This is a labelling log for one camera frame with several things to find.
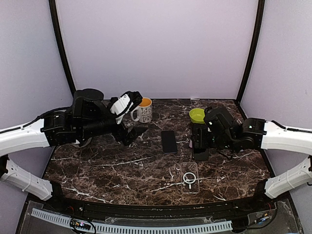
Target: mug handle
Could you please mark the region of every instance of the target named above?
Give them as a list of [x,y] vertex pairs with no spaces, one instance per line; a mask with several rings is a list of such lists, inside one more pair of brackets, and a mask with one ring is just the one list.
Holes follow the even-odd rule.
[[[135,118],[135,119],[133,118],[133,113],[134,113],[134,111],[137,111],[137,112],[136,112],[136,118]],[[140,120],[141,114],[140,114],[140,111],[139,111],[139,109],[138,109],[138,106],[130,113],[130,115],[131,115],[131,119],[132,119],[134,122],[138,122],[138,121]]]

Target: green bowl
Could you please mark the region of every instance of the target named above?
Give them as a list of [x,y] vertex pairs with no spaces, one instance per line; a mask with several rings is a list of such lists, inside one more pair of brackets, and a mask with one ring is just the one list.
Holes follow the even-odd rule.
[[195,108],[190,111],[190,117],[192,123],[201,123],[205,124],[204,117],[205,117],[205,110],[200,108]]

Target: patterned mug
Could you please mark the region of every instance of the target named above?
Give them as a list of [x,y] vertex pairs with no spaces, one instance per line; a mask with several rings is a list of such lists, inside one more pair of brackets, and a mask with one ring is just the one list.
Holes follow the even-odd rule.
[[[133,117],[135,111],[137,111],[136,118]],[[152,121],[152,117],[152,100],[147,97],[144,97],[141,104],[131,112],[131,118],[134,122],[140,121],[141,123],[149,123]]]

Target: dark marble surface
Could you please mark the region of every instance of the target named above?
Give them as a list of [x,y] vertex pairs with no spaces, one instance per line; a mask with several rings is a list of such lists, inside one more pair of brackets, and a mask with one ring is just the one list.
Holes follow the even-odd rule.
[[[197,161],[199,193],[182,192],[181,163],[193,162],[189,111],[207,106],[226,106],[238,122],[243,120],[230,100],[153,100],[151,123],[124,118],[127,126],[148,126],[133,144],[125,147],[105,135],[82,149],[58,147],[44,178],[58,181],[67,197],[123,205],[187,205],[252,196],[257,182],[269,178],[261,154],[252,150],[232,160],[216,152],[208,161]],[[162,153],[162,130],[175,131],[177,154]]]

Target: black smartphone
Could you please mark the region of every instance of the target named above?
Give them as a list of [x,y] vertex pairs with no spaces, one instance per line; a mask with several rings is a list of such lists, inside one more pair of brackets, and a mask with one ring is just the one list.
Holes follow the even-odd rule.
[[176,136],[173,130],[161,131],[161,144],[164,154],[176,154]]

